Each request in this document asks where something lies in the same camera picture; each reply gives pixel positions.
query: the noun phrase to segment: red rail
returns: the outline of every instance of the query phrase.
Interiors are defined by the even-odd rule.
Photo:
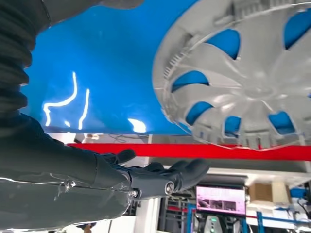
[[[251,159],[251,160],[295,160],[311,161],[311,146],[288,146],[274,150],[227,149],[206,144],[127,144],[92,143],[71,146],[97,153],[119,153],[131,148],[137,156],[162,158],[205,158],[205,159]]]

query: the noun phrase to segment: metal bolt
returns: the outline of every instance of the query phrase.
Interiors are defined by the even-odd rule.
[[[133,198],[137,198],[138,196],[139,192],[137,190],[131,190],[130,191],[130,196]]]
[[[174,192],[175,185],[172,181],[169,181],[165,185],[165,194],[171,195]]]

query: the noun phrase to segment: silver hubcap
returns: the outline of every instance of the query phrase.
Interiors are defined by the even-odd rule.
[[[183,38],[186,46],[175,55],[168,55],[171,57],[168,64],[162,62],[165,52],[158,52],[153,84],[164,113],[171,122],[186,125],[202,142],[233,142],[258,149],[293,143],[300,136],[310,137],[311,30],[289,48],[285,48],[283,35],[290,17],[311,4],[292,4],[288,0],[272,0],[269,5],[242,2],[233,1],[235,14],[219,13],[209,25],[197,29],[199,33],[193,37]],[[177,24],[192,20],[189,16],[196,11],[199,11],[199,6],[190,8]],[[162,47],[170,43],[165,40],[177,37],[177,29],[174,27],[176,26],[165,38]],[[239,34],[240,47],[236,58],[208,43],[211,36],[228,28]],[[155,71],[161,65],[165,65],[162,75]],[[193,70],[204,74],[209,85],[189,84],[171,91],[176,80]],[[213,107],[201,114],[193,125],[189,124],[186,118],[189,110],[202,101]],[[280,134],[269,121],[269,115],[279,112],[287,113],[294,132]],[[241,123],[239,131],[228,136],[224,125],[232,116],[241,118]]]

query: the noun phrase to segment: monitor screen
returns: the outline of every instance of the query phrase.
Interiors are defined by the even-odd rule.
[[[245,216],[245,190],[223,187],[196,187],[196,209]]]

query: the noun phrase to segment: robotic arm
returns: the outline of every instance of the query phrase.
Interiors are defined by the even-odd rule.
[[[114,155],[67,147],[19,112],[35,37],[58,22],[103,4],[131,8],[143,0],[0,0],[0,231],[55,230],[122,215],[132,200],[163,197],[198,183],[205,160],[168,170],[152,163],[125,168]]]

